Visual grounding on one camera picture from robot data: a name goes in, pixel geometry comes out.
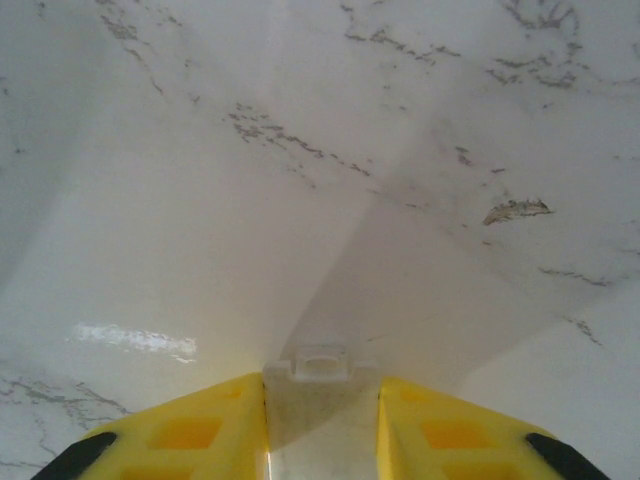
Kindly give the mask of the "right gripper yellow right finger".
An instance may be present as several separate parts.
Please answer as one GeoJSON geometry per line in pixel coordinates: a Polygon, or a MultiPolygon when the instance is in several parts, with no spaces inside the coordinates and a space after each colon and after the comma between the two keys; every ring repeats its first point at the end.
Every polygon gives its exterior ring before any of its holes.
{"type": "Polygon", "coordinates": [[[608,480],[571,445],[505,414],[385,377],[378,480],[608,480]]]}

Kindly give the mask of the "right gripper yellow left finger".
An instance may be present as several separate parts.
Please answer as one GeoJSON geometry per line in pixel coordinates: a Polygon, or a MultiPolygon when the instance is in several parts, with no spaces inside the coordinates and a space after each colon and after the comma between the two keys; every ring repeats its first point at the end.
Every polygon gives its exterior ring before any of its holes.
{"type": "Polygon", "coordinates": [[[266,480],[263,380],[250,373],[102,425],[31,480],[266,480]]]}

